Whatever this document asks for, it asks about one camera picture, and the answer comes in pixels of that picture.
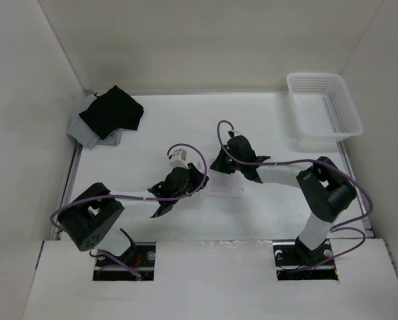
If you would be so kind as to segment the white tank top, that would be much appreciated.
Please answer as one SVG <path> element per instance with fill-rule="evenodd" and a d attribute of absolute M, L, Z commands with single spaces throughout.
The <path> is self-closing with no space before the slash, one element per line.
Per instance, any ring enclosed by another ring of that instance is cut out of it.
<path fill-rule="evenodd" d="M 210 170 L 209 180 L 200 196 L 213 198 L 241 198 L 245 180 L 240 173 L 225 174 Z"/>

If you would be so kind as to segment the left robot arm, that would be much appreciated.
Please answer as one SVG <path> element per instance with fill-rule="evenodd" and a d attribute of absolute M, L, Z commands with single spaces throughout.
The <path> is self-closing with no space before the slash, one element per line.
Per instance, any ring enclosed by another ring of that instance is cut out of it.
<path fill-rule="evenodd" d="M 94 183 L 75 199 L 77 205 L 60 212 L 57 221 L 78 250 L 107 251 L 122 266 L 135 258 L 134 240 L 127 233 L 130 218 L 156 219 L 170 212 L 178 198 L 206 186 L 209 177 L 192 163 L 175 167 L 134 199 L 106 198 L 110 190 Z"/>

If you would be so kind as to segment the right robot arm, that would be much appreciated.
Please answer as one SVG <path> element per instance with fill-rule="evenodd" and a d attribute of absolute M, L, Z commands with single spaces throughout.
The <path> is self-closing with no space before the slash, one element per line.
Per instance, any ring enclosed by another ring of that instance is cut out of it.
<path fill-rule="evenodd" d="M 228 175 L 238 171 L 255 183 L 300 189 L 311 213 L 295 240 L 294 254 L 303 267 L 316 263 L 334 221 L 357 197 L 354 186 L 328 157 L 319 157 L 306 169 L 272 165 L 270 156 L 256 155 L 245 136 L 234 130 L 229 131 L 229 136 L 210 169 Z"/>

